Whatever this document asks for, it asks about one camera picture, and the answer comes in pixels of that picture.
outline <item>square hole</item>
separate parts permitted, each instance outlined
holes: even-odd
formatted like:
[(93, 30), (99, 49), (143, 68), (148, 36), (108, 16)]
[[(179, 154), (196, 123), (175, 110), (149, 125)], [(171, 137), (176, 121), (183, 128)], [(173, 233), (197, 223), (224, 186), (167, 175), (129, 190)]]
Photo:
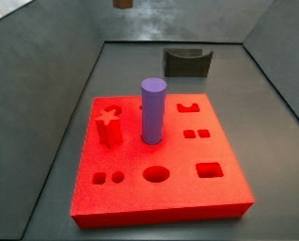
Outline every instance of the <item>square hole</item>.
[(93, 175), (93, 185), (103, 185), (105, 183), (105, 172), (96, 172)]
[(199, 133), (199, 137), (200, 137), (200, 138), (208, 138), (208, 137), (211, 137), (209, 132), (208, 132), (207, 129), (199, 130), (197, 133)]
[(183, 131), (184, 138), (195, 138), (195, 131), (193, 130), (184, 130)]
[(197, 163), (196, 172), (200, 178), (223, 177), (224, 173), (217, 162)]

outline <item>red foam block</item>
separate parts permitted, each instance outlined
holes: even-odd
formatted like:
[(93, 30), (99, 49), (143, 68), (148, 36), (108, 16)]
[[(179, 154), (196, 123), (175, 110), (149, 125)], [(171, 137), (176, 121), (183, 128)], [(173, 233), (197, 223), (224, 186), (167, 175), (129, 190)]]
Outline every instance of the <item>red foam block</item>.
[[(200, 111), (180, 112), (180, 104)], [(121, 142), (109, 149), (95, 119), (112, 105)], [(140, 139), (139, 107), (139, 96), (95, 99), (72, 200), (77, 226), (240, 217), (255, 200), (207, 96), (167, 95), (157, 145)]]

